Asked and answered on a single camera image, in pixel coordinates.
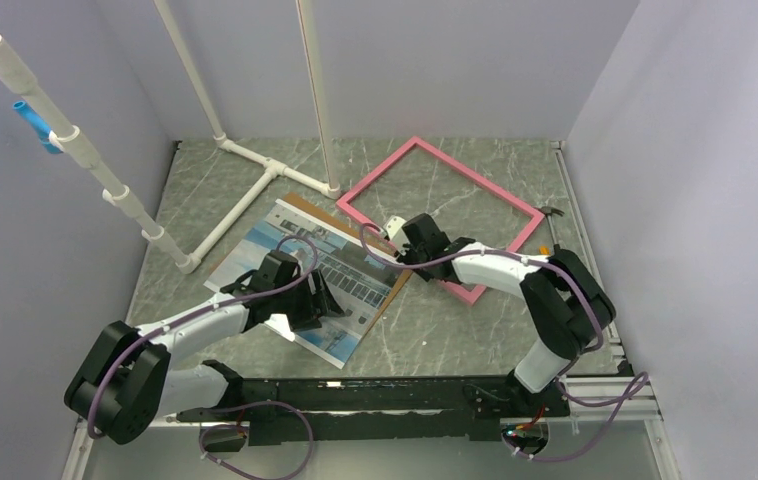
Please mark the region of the building photo print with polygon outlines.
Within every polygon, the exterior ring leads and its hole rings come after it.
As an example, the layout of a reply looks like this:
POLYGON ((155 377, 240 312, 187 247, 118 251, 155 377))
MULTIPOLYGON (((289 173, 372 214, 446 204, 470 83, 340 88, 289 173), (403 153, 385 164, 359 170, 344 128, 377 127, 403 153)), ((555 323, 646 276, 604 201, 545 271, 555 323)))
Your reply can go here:
POLYGON ((213 269, 204 286, 211 291, 261 265, 287 235, 308 239, 318 250, 317 269, 342 308, 320 319, 318 329, 300 332, 295 342, 341 369, 405 279, 370 257, 357 232, 296 194, 275 201, 271 210, 213 269))

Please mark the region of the pink wooden picture frame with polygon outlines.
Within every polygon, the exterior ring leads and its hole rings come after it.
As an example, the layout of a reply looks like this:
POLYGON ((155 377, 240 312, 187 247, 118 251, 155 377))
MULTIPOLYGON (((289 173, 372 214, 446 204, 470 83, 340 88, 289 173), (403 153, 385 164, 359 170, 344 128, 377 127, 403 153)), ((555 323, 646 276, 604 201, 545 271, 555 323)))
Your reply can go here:
MULTIPOLYGON (((424 150, 441 163, 444 163, 451 169, 455 170, 459 175, 466 177, 469 181, 477 185, 481 190, 489 192, 491 195, 510 205, 513 209, 522 212, 530 217, 527 225, 517 234, 517 237, 507 247, 507 250, 512 254, 520 252, 523 244, 531 237, 536 228, 543 222, 544 214, 541 211, 516 198, 507 190, 486 179, 484 176, 476 173, 474 170, 467 167, 460 161, 453 159, 443 151, 439 150, 437 147, 429 144, 419 137, 410 138, 399 149, 397 149, 393 154, 391 154, 375 169, 373 169, 369 174, 359 180, 349 191, 344 193, 341 198, 336 201, 337 208, 345 215, 347 215, 350 219, 356 221, 359 226, 364 224, 370 226, 372 224, 371 220, 365 214, 357 210, 352 205, 352 202, 372 183, 376 182, 383 174, 385 174, 387 170, 393 167, 398 161, 400 161, 412 149, 415 148, 424 150)), ((502 282, 492 286, 490 284, 483 283, 482 280, 483 278, 481 278, 480 282, 476 282, 471 290, 466 289, 463 285, 453 284, 446 281, 442 281, 441 285, 445 290, 468 305, 475 304, 487 288, 499 290, 503 293, 509 293, 518 298, 523 298, 519 287, 519 281, 516 281, 511 285, 502 282)))

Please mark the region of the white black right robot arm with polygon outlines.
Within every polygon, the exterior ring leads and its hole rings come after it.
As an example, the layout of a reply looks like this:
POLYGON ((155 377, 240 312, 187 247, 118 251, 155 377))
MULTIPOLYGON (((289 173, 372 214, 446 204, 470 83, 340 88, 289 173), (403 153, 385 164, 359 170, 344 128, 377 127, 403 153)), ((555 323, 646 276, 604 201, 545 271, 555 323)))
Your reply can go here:
POLYGON ((506 401, 529 415, 545 399, 545 389, 579 357, 603 345, 603 329, 616 308, 595 277, 568 249, 549 256, 523 256, 472 238, 455 240, 428 214, 398 227, 390 241, 396 259, 425 280, 495 289, 524 300, 537 334, 510 374, 506 401))

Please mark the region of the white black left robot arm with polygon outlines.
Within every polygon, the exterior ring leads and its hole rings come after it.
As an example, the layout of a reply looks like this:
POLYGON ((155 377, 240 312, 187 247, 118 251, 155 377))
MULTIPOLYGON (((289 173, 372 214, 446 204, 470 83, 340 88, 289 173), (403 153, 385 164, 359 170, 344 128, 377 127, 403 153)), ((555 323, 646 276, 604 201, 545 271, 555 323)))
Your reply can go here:
POLYGON ((178 363, 258 325, 272 326, 292 340, 321 327, 322 318, 344 314, 316 267, 303 269, 294 256, 273 250, 258 268, 196 307, 140 327, 123 321, 107 325, 63 402, 86 420, 91 437, 108 437, 119 445, 168 414, 202 409, 227 420, 245 400, 243 377, 217 360, 184 370, 177 369, 178 363))

